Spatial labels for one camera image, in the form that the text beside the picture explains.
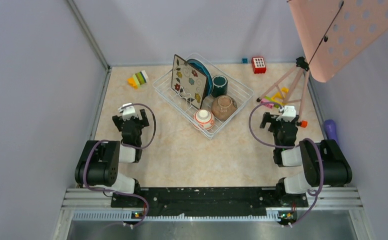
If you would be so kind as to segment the teal polka dot plate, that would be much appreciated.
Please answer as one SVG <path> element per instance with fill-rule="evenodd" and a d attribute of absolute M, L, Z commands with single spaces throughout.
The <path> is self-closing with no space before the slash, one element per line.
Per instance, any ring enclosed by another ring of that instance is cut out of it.
<path fill-rule="evenodd" d="M 213 89 L 213 82 L 212 82 L 212 76 L 206 66 L 199 60 L 190 58 L 187 60 L 189 64 L 191 64 L 193 67 L 195 67 L 198 71 L 203 73 L 207 77 L 207 84 L 206 84 L 206 94 L 205 97 L 209 96 Z"/>

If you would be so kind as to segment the orange patterned white bowl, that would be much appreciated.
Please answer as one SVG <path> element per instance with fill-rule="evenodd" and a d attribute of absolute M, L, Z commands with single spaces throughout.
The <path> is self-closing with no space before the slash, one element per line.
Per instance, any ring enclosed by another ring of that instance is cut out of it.
<path fill-rule="evenodd" d="M 193 116 L 193 120 L 193 126 L 198 130 L 211 130 L 215 124 L 214 114 L 206 109 L 197 110 Z"/>

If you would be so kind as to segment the square leaf patterned plate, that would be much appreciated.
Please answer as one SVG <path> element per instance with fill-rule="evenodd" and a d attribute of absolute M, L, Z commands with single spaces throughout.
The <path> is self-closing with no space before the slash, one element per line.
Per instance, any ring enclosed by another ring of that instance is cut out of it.
<path fill-rule="evenodd" d="M 196 109 L 202 108 L 207 92 L 207 76 L 185 59 L 173 58 L 171 89 Z"/>

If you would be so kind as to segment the dark green mug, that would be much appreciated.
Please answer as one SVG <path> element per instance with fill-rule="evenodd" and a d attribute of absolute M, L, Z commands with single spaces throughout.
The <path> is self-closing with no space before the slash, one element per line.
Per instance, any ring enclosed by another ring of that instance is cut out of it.
<path fill-rule="evenodd" d="M 214 98 L 227 94 L 228 80 L 225 76 L 216 75 L 212 79 L 212 83 L 213 83 L 213 90 L 211 92 L 211 95 Z"/>

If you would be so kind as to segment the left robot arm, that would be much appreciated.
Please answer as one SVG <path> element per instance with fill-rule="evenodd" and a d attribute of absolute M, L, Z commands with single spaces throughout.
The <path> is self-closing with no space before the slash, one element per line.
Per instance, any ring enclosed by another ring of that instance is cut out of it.
<path fill-rule="evenodd" d="M 119 109 L 112 121 L 122 139 L 89 140 L 75 169 L 75 181 L 85 187 L 123 193 L 123 201 L 131 207 L 140 204 L 142 193 L 136 189 L 136 179 L 119 173 L 119 164 L 138 163 L 142 156 L 142 129 L 149 126 L 144 109 L 136 112 L 133 106 Z"/>

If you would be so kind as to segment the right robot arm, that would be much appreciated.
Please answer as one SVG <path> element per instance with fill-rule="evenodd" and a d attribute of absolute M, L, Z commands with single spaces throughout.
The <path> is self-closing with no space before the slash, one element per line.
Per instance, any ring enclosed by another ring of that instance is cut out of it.
<path fill-rule="evenodd" d="M 275 200 L 281 206 L 288 206 L 295 195 L 304 194 L 312 188 L 323 186 L 342 187 L 352 180 L 352 170 L 339 145 L 333 139 L 312 144 L 302 140 L 295 146 L 298 124 L 282 120 L 280 116 L 265 112 L 260 128 L 270 124 L 268 131 L 273 134 L 277 146 L 273 150 L 274 163 L 279 167 L 302 167 L 303 171 L 281 178 L 276 185 Z"/>

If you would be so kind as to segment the brown flower glazed bowl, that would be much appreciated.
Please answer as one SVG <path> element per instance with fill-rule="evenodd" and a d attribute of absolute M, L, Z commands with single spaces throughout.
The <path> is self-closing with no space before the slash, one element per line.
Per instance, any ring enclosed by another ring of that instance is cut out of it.
<path fill-rule="evenodd" d="M 214 116 L 224 122 L 238 109 L 236 101 L 227 95 L 218 96 L 212 103 L 211 112 Z"/>

